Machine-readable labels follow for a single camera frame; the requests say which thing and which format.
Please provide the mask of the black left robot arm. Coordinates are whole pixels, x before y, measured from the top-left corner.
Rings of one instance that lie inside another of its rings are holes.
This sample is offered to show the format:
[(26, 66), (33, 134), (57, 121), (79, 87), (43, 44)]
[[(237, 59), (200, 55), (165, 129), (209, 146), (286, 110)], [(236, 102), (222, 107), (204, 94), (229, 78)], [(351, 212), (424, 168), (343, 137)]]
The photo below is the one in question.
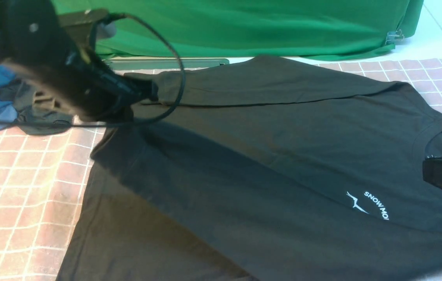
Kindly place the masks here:
[(0, 0), (0, 64), (36, 88), (36, 107), (86, 122), (126, 119), (128, 107), (157, 95), (151, 81), (114, 73), (94, 52), (121, 18), (107, 9), (57, 15), (50, 0)]

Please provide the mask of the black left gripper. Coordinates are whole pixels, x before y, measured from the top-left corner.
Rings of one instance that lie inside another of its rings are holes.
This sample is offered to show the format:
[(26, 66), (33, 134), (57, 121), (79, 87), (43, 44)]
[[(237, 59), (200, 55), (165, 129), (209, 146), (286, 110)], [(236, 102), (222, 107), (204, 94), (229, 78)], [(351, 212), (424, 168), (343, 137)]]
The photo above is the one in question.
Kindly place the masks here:
[(85, 122), (131, 121), (129, 104), (159, 101), (158, 86), (151, 78), (124, 76), (126, 94), (111, 93), (101, 70), (77, 50), (31, 51), (30, 74), (37, 87), (36, 107), (77, 115)]

